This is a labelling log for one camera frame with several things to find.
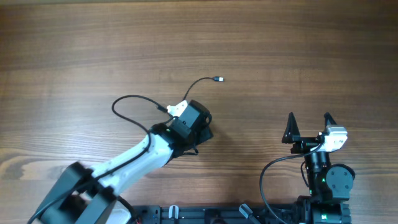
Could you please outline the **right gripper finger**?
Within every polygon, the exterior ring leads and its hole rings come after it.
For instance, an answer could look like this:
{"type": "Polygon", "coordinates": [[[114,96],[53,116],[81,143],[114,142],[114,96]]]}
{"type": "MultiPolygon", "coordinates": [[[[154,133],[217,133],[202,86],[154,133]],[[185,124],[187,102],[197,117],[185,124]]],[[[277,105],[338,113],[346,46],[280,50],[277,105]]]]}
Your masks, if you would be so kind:
{"type": "Polygon", "coordinates": [[[301,135],[293,112],[289,113],[287,126],[282,136],[282,143],[293,144],[301,141],[301,135]]]}
{"type": "Polygon", "coordinates": [[[336,125],[336,121],[333,119],[333,117],[329,112],[326,112],[324,114],[324,119],[325,119],[325,126],[336,125]]]}

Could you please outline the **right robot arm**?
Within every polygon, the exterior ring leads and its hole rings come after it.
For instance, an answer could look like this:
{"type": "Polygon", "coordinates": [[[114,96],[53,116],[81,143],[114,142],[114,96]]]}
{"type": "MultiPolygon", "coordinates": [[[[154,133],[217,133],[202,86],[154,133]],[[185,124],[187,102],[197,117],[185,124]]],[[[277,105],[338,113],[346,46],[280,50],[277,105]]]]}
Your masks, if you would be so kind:
{"type": "Polygon", "coordinates": [[[348,139],[344,126],[324,114],[325,129],[316,137],[302,137],[293,113],[289,114],[282,142],[292,144],[292,154],[303,154],[309,196],[299,196],[287,223],[349,224],[351,212],[345,202],[350,198],[355,172],[344,164],[332,164],[330,154],[348,139]]]}

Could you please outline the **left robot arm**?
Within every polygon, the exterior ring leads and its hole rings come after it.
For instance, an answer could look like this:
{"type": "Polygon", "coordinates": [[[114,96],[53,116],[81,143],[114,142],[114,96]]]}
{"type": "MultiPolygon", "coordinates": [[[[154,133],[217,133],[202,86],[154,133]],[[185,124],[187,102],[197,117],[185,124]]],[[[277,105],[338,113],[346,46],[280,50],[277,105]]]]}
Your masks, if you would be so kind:
{"type": "Polygon", "coordinates": [[[212,138],[211,113],[199,102],[159,109],[171,116],[171,124],[153,125],[139,144],[107,162],[69,165],[29,222],[106,223],[126,189],[174,158],[197,155],[197,146],[212,138]]]}

